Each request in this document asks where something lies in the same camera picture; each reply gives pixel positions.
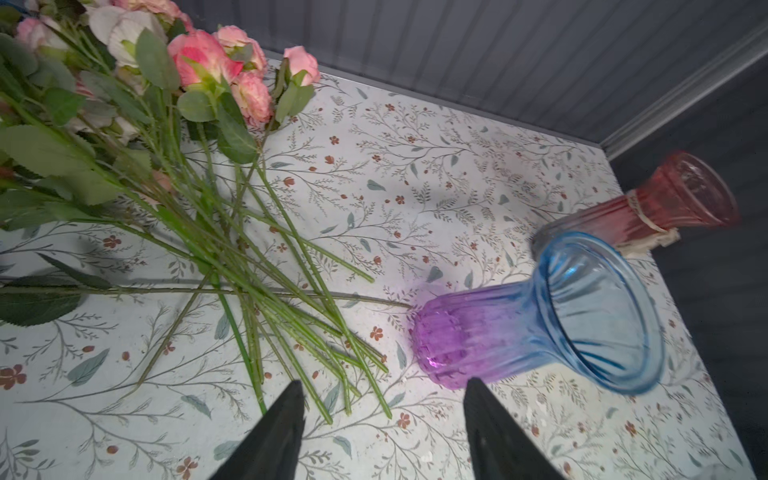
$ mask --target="floral tablecloth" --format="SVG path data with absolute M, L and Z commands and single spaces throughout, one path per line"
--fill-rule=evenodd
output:
M 537 227 L 620 194 L 594 147 L 327 75 L 268 148 L 270 178 L 305 237 L 376 278 L 368 284 L 319 258 L 332 290 L 414 306 L 525 279 Z M 277 235 L 261 238 L 273 259 L 289 258 Z M 155 245 L 85 224 L 3 233 L 0 272 L 43 270 L 36 253 L 122 285 L 199 281 L 194 266 Z M 566 477 L 693 478 L 708 468 L 754 478 L 656 265 L 632 263 L 667 341 L 655 389 L 623 397 L 550 365 L 492 390 Z M 298 269 L 292 274 L 303 284 Z M 200 298 L 148 381 L 124 397 L 187 296 L 89 296 L 52 323 L 0 326 L 0 479 L 210 476 L 260 417 L 214 297 Z M 335 412 L 332 425 L 306 412 L 296 477 L 472 478 L 463 392 L 435 385 L 415 364 L 410 314 L 357 300 L 341 306 L 384 355 L 390 373 L 378 377 L 393 418 L 359 376 L 363 396 L 346 416 L 336 379 L 295 345 Z M 269 405 L 289 378 L 271 353 L 264 362 Z

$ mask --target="glass vase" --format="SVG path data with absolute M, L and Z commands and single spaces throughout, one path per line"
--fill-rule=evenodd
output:
M 530 280 L 427 302 L 412 333 L 433 382 L 465 388 L 561 362 L 613 392 L 658 382 L 664 339 L 653 302 L 626 260 L 602 240 L 564 233 Z
M 589 233 L 619 247 L 677 227 L 725 227 L 738 220 L 736 200 L 723 179 L 693 155 L 675 152 L 627 195 L 544 225 L 534 235 L 531 250 L 538 259 L 547 243 L 569 231 Z

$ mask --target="blue and purple glass vase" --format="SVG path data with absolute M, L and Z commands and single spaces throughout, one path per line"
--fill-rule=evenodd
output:
M 602 240 L 563 233 L 531 279 L 427 302 L 413 329 L 419 365 L 462 389 L 561 362 L 625 395 L 651 389 L 664 367 L 653 302 L 632 267 Z

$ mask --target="artificial flower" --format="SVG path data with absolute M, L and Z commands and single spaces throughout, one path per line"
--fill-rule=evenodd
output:
M 306 70 L 306 75 L 301 81 L 302 86 L 320 81 L 320 70 L 317 69 L 317 59 L 306 53 L 306 50 L 304 50 L 304 47 L 301 45 L 298 47 L 286 48 L 283 57 L 288 59 L 288 68 L 290 69 L 291 76 L 294 76 L 302 70 Z
M 157 14 L 160 20 L 169 27 L 179 18 L 187 31 L 194 30 L 190 16 L 182 12 L 179 6 L 170 0 L 114 0 L 114 4 L 126 10 L 140 10 Z
M 272 97 L 258 71 L 249 70 L 237 75 L 232 84 L 232 95 L 251 127 L 259 127 L 272 117 Z
M 246 32 L 240 30 L 234 25 L 228 27 L 221 27 L 219 31 L 214 33 L 214 37 L 219 41 L 227 55 L 232 55 L 237 52 L 238 49 L 251 45 L 253 52 L 251 53 L 250 60 L 245 62 L 243 70 L 257 71 L 262 77 L 266 70 L 266 57 L 264 52 L 259 46 L 259 42 L 248 37 Z
M 46 49 L 46 53 L 49 54 L 52 53 L 51 50 L 66 51 L 68 49 L 67 44 L 51 31 L 51 28 L 60 29 L 53 18 L 45 16 L 41 19 L 27 17 L 16 26 L 16 39 L 34 51 L 39 48 Z
M 184 87 L 203 81 L 199 75 L 200 69 L 216 81 L 221 81 L 223 77 L 227 83 L 232 83 L 237 74 L 243 70 L 242 61 L 234 61 L 227 57 L 227 53 L 219 42 L 210 33 L 202 30 L 178 35 L 168 44 L 168 53 L 176 64 Z M 196 70 L 190 61 L 195 62 L 200 68 Z
M 109 53 L 118 61 L 118 67 L 138 68 L 136 42 L 145 28 L 166 41 L 160 22 L 149 12 L 134 12 L 108 5 L 96 8 L 90 14 L 88 24 L 94 36 L 107 45 Z

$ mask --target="corrugated panel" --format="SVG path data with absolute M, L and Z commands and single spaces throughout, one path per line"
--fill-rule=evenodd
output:
M 767 84 L 764 58 L 612 164 L 629 189 L 683 149 L 712 166 L 737 199 L 739 226 L 683 230 L 682 241 L 654 258 L 758 472 L 768 467 Z
M 763 0 L 181 0 L 207 30 L 599 142 L 768 17 Z

